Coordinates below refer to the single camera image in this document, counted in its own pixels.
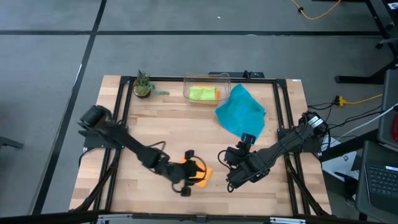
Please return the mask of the potted succulent plant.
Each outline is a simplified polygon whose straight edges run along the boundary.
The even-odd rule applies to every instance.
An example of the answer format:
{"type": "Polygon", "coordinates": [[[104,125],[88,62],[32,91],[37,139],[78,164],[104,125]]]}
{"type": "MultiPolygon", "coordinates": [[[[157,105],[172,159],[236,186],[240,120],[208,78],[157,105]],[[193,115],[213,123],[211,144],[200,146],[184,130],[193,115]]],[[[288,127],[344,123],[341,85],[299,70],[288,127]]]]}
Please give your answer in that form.
{"type": "Polygon", "coordinates": [[[133,83],[133,92],[141,99],[148,98],[151,93],[155,95],[170,95],[169,91],[156,89],[155,84],[150,80],[150,75],[142,70],[138,70],[137,72],[133,83]]]}

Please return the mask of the yellow-orange microfiber towel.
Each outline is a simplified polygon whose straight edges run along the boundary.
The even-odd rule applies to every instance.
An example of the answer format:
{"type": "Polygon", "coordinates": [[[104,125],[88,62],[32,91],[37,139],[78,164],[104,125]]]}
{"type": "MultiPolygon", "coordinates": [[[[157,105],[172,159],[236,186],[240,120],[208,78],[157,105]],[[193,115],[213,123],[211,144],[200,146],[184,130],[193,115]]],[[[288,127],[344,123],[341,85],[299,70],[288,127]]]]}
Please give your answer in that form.
{"type": "Polygon", "coordinates": [[[197,156],[182,160],[187,170],[187,179],[184,180],[184,188],[196,186],[199,188],[206,187],[211,179],[213,169],[206,162],[197,156]]]}
{"type": "Polygon", "coordinates": [[[219,91],[219,89],[216,88],[216,100],[214,100],[214,101],[194,101],[194,100],[190,100],[190,99],[189,99],[189,101],[191,103],[199,103],[199,104],[205,104],[205,105],[217,105],[219,99],[220,99],[220,91],[219,91]]]}

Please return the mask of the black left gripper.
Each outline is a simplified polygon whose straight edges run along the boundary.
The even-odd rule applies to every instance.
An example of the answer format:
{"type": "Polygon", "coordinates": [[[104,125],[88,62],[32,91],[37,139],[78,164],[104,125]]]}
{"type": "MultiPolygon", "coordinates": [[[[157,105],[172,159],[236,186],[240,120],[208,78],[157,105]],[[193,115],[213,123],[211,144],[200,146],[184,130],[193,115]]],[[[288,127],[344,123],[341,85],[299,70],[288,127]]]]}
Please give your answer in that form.
{"type": "Polygon", "coordinates": [[[180,195],[183,197],[191,196],[192,186],[204,188],[208,182],[205,174],[198,174],[200,171],[207,171],[205,161],[195,155],[194,150],[188,150],[185,152],[183,163],[169,162],[165,167],[164,177],[169,179],[173,184],[179,183],[181,180],[185,180],[183,187],[181,188],[180,195]],[[197,165],[192,159],[197,159],[200,164],[197,165]]]}

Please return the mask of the clear plastic bin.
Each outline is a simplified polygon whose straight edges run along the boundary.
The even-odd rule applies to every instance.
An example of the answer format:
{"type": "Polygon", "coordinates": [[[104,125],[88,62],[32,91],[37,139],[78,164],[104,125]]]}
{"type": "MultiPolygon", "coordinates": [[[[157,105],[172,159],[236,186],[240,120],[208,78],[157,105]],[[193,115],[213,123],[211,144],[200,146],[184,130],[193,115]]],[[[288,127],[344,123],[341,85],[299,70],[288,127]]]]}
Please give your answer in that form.
{"type": "Polygon", "coordinates": [[[216,75],[187,75],[183,79],[183,97],[187,104],[198,106],[219,106],[229,100],[231,93],[231,79],[228,73],[216,75]],[[205,105],[191,103],[188,99],[189,88],[194,85],[215,86],[220,91],[220,99],[217,105],[205,105]]]}

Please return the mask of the black desk leg frame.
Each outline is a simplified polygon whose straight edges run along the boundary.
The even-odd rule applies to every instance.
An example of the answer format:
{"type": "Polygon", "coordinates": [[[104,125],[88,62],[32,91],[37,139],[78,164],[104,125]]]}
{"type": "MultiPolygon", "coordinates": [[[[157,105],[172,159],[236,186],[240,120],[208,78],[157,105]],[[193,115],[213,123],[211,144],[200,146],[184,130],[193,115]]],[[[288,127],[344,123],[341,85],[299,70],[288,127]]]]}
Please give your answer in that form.
{"type": "Polygon", "coordinates": [[[380,68],[378,71],[374,72],[369,76],[343,76],[338,75],[335,77],[335,82],[344,84],[366,84],[366,85],[382,85],[385,80],[386,73],[389,70],[395,70],[398,72],[398,37],[391,37],[387,31],[392,28],[396,28],[398,31],[398,9],[391,9],[388,4],[393,2],[398,2],[398,0],[381,0],[382,5],[386,9],[391,22],[384,26],[381,22],[379,15],[377,14],[371,0],[356,0],[365,2],[373,19],[376,23],[379,32],[381,33],[382,40],[380,40],[375,48],[382,49],[384,46],[388,46],[392,52],[393,59],[388,62],[385,66],[380,68]]]}

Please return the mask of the silver metal bracket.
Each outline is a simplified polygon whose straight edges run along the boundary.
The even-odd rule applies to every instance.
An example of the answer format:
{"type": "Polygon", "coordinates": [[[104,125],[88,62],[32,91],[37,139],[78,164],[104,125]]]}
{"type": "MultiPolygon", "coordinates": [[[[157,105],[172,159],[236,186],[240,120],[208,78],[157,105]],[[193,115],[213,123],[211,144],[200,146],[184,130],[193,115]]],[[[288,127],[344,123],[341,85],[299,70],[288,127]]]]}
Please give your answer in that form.
{"type": "Polygon", "coordinates": [[[127,220],[133,217],[132,214],[107,214],[107,215],[99,215],[96,221],[96,224],[109,224],[110,221],[120,221],[127,220]]]}
{"type": "Polygon", "coordinates": [[[270,224],[307,224],[305,220],[296,218],[270,217],[270,224]]]}

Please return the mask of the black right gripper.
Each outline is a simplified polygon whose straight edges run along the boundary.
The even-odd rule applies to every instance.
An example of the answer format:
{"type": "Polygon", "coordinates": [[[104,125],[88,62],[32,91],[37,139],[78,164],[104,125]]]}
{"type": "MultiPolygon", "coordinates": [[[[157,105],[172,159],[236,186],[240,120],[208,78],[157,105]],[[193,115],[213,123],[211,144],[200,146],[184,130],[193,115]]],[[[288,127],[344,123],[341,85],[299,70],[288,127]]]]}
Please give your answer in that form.
{"type": "Polygon", "coordinates": [[[247,181],[257,182],[269,172],[266,166],[271,161],[271,148],[250,151],[256,137],[248,133],[243,133],[241,141],[245,145],[237,145],[237,148],[228,147],[224,155],[224,161],[231,167],[226,179],[226,189],[229,193],[247,181]]]}

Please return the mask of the green microfiber towel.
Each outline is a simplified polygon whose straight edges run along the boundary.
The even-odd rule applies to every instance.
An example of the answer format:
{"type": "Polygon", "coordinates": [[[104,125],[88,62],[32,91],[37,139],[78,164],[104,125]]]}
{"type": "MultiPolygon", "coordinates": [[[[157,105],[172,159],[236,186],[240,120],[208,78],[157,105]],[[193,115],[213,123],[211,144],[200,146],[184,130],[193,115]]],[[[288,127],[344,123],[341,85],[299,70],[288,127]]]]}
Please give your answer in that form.
{"type": "Polygon", "coordinates": [[[189,89],[190,100],[214,101],[216,100],[216,88],[213,86],[192,86],[189,89]]]}

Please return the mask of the black furniture leg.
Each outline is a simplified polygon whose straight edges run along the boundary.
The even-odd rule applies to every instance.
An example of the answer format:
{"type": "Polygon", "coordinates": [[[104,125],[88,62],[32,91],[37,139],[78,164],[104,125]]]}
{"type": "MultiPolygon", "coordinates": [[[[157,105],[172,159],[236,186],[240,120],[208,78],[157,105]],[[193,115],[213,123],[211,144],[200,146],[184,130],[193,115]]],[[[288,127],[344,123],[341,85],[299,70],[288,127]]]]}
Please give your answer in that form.
{"type": "Polygon", "coordinates": [[[9,146],[9,147],[13,147],[13,148],[16,148],[16,149],[22,149],[24,144],[21,143],[21,142],[17,142],[17,141],[14,141],[12,139],[0,136],[0,149],[3,146],[9,146]]]}

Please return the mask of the turquoise microfiber towel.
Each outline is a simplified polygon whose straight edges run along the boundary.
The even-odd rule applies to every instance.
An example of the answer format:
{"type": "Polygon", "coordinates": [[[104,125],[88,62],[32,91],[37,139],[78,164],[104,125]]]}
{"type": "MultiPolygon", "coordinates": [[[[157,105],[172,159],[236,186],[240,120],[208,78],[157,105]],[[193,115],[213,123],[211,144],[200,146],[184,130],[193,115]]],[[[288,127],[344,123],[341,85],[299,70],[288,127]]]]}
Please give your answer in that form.
{"type": "Polygon", "coordinates": [[[249,134],[257,141],[265,126],[266,110],[240,83],[231,90],[228,101],[215,109],[215,115],[230,133],[239,138],[249,134]]]}

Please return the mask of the white paper sheet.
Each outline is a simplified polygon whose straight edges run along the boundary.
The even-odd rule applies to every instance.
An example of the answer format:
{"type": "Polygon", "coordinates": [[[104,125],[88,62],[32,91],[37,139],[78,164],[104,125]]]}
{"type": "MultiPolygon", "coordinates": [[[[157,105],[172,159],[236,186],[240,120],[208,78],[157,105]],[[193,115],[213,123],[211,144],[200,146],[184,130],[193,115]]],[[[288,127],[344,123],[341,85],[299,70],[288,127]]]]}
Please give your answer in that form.
{"type": "Polygon", "coordinates": [[[345,176],[352,177],[355,180],[359,178],[359,170],[352,170],[357,152],[349,152],[343,156],[322,162],[322,171],[345,182],[345,176]]]}

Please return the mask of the grey desk panel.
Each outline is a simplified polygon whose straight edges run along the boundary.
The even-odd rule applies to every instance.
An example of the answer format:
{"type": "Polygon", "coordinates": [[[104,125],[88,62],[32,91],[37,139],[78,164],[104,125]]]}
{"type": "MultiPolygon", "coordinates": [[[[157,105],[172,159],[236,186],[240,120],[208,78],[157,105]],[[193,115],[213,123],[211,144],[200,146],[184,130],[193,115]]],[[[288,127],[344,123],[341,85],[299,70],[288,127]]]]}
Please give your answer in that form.
{"type": "Polygon", "coordinates": [[[398,152],[398,69],[388,70],[384,79],[381,109],[387,111],[390,108],[379,119],[377,138],[398,152]]]}

